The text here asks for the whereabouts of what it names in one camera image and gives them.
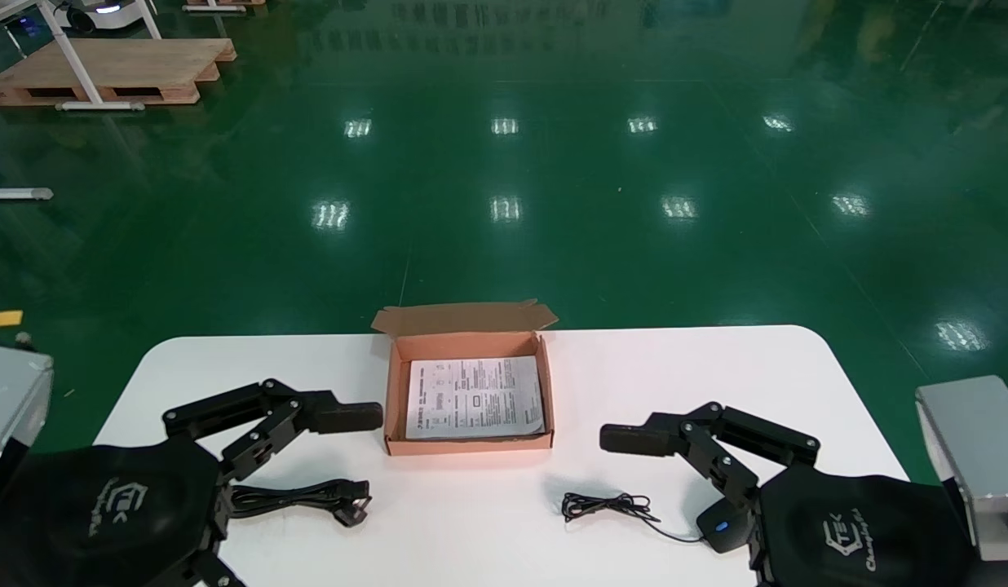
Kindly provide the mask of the black cloth-covered right gripper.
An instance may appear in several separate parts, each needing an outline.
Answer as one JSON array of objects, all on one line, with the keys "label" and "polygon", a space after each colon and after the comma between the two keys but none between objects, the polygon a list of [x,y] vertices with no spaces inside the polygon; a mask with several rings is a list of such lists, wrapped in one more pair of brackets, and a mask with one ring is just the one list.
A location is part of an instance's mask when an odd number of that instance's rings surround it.
[{"label": "black cloth-covered right gripper", "polygon": [[[843,477],[813,467],[820,441],[717,402],[651,413],[642,425],[605,424],[604,451],[682,457],[736,508],[758,499],[749,568],[758,587],[959,586],[976,560],[943,488],[883,475]],[[785,467],[760,491],[728,447]]]}]

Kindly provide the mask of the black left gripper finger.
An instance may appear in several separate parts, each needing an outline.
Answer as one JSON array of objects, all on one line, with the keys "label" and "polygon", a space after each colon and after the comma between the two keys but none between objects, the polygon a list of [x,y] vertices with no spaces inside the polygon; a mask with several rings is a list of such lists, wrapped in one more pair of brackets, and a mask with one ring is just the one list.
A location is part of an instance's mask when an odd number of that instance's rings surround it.
[{"label": "black left gripper finger", "polygon": [[303,432],[317,435],[378,430],[384,423],[377,402],[344,404],[330,391],[298,391],[276,379],[201,399],[164,413],[169,438],[193,441],[250,424],[250,430],[221,453],[221,477],[242,482]]}]

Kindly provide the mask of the black cloth-covered left gripper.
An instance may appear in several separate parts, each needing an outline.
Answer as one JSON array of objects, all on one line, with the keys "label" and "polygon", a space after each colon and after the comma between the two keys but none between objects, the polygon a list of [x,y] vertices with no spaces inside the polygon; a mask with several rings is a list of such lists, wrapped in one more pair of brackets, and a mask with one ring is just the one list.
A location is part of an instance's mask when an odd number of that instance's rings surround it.
[{"label": "black cloth-covered left gripper", "polygon": [[0,493],[0,586],[245,586],[229,489],[190,439],[26,457]]}]

